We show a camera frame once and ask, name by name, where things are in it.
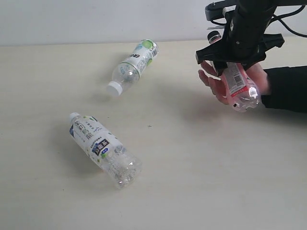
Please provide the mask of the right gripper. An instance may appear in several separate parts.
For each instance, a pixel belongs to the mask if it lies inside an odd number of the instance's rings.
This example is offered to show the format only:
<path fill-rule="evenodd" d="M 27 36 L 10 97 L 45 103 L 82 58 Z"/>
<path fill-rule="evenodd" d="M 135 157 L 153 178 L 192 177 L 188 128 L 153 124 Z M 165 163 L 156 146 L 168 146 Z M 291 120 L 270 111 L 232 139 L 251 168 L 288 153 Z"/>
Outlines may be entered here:
<path fill-rule="evenodd" d="M 196 51 L 196 61 L 210 61 L 217 76 L 228 67 L 227 62 L 241 63 L 244 70 L 264 61 L 266 52 L 285 42 L 282 34 L 264 34 L 264 14 L 226 14 L 223 40 Z"/>

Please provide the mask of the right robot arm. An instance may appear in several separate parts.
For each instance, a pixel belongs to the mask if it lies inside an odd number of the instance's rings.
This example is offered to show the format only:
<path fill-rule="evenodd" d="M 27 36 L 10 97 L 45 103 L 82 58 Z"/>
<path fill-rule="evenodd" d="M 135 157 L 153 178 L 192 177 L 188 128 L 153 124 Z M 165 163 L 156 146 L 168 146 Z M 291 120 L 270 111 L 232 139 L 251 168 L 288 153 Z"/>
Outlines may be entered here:
<path fill-rule="evenodd" d="M 277 8 L 272 0 L 223 0 L 205 7 L 208 21 L 225 18 L 222 39 L 196 51 L 196 61 L 212 61 L 221 75 L 227 63 L 240 63 L 245 70 L 266 58 L 266 52 L 282 47 L 282 34 L 266 34 Z"/>

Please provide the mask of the person's open hand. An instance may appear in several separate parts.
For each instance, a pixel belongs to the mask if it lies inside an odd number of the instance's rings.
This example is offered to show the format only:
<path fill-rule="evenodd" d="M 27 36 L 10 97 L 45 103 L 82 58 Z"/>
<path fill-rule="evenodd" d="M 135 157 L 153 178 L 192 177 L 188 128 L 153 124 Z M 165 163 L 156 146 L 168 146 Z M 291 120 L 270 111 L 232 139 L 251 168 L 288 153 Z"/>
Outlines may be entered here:
<path fill-rule="evenodd" d="M 210 87 L 212 93 L 217 100 L 228 105 L 226 98 L 226 87 L 222 80 L 209 77 L 208 74 L 217 77 L 214 68 L 206 61 L 201 63 L 202 69 L 198 70 L 199 78 L 207 86 Z M 264 71 L 260 63 L 256 63 L 246 71 L 247 75 L 256 83 L 261 95 L 270 95 L 270 85 L 268 82 L 268 74 Z"/>

